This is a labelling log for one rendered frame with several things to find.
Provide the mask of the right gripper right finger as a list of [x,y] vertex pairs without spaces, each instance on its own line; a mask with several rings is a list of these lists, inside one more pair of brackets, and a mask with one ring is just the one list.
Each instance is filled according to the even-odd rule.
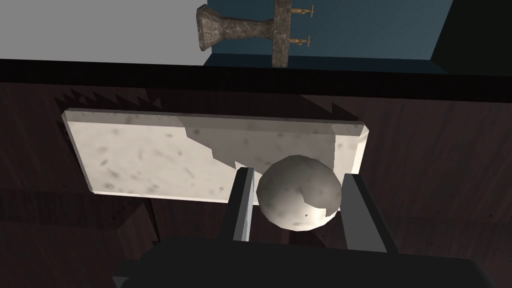
[[340,214],[349,250],[397,254],[392,235],[360,174],[346,173]]

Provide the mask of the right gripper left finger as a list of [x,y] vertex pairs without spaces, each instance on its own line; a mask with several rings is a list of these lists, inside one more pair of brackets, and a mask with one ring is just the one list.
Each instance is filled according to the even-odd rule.
[[219,239],[248,242],[254,205],[255,170],[237,170],[219,230]]

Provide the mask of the pale marble ball knob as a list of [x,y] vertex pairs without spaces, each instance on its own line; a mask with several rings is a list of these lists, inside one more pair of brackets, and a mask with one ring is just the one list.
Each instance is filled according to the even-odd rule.
[[310,231],[335,217],[342,185],[317,159],[292,155],[272,164],[259,180],[256,196],[271,223],[291,231]]

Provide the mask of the grey marble pedestal sink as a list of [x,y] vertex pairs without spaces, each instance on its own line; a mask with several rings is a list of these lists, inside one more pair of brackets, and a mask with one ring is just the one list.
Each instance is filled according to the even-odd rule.
[[291,38],[293,14],[314,14],[314,5],[309,9],[292,7],[292,0],[274,0],[273,18],[265,21],[223,17],[207,4],[196,10],[198,43],[201,51],[206,51],[223,40],[265,38],[272,42],[271,66],[286,68],[289,65],[290,44],[301,46],[311,43],[306,39]]

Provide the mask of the pale marble door plate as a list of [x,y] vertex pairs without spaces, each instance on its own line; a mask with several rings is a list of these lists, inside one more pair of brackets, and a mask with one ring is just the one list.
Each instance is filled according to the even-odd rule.
[[254,180],[302,155],[339,179],[360,170],[361,121],[69,108],[62,114],[95,194],[226,203],[238,168]]

